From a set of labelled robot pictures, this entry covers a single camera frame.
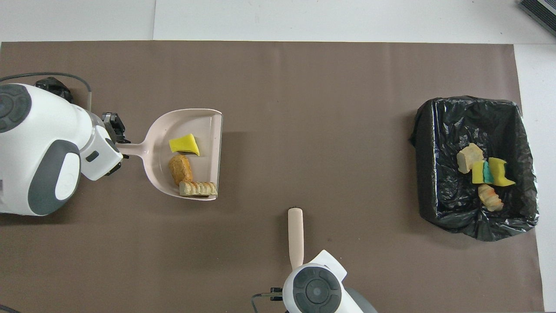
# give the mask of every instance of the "green sponge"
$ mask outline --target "green sponge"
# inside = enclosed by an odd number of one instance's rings
[[[484,162],[484,164],[483,164],[483,178],[484,178],[485,184],[494,183],[494,177],[492,177],[492,173],[490,172],[490,167],[488,165],[488,162]]]

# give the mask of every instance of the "dustpan handle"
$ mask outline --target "dustpan handle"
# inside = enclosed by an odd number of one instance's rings
[[[143,155],[145,155],[147,153],[147,151],[145,151],[145,147],[144,147],[143,143],[140,143],[140,144],[120,144],[120,143],[117,143],[116,147],[118,148],[118,150],[120,151],[121,154],[136,155],[136,156],[141,157],[141,158],[143,158]]]

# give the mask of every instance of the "white table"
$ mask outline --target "white table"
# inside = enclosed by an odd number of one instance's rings
[[[556,37],[515,0],[4,0],[1,41],[260,40],[515,44],[535,158],[546,311],[556,311]]]

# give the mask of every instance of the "black trash bag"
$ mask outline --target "black trash bag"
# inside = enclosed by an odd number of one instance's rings
[[[48,77],[45,79],[41,79],[35,83],[35,87],[39,87],[40,89],[44,89],[49,91],[57,96],[60,96],[69,103],[73,103],[73,96],[71,95],[70,90],[66,87],[62,82],[55,79],[54,77]]]
[[[497,241],[537,225],[537,179],[527,135],[515,103],[471,96],[436,98],[417,111],[410,139],[415,147],[419,212],[451,233]],[[486,158],[507,161],[506,177],[516,182],[492,187],[504,203],[489,212],[471,173],[458,171],[456,155],[475,143]]]

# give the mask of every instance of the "yellow sponge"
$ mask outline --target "yellow sponge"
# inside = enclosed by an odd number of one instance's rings
[[[506,178],[506,161],[498,158],[488,158],[488,164],[495,186],[506,187],[515,184],[514,181]]]
[[[170,149],[172,152],[190,152],[199,155],[199,147],[197,147],[193,134],[189,134],[181,138],[170,139],[168,143],[170,143]]]
[[[483,175],[483,169],[484,169],[484,164],[486,162],[484,160],[481,161],[477,161],[475,163],[473,163],[473,168],[471,169],[471,181],[474,184],[484,184],[485,180],[484,180],[484,175]]]

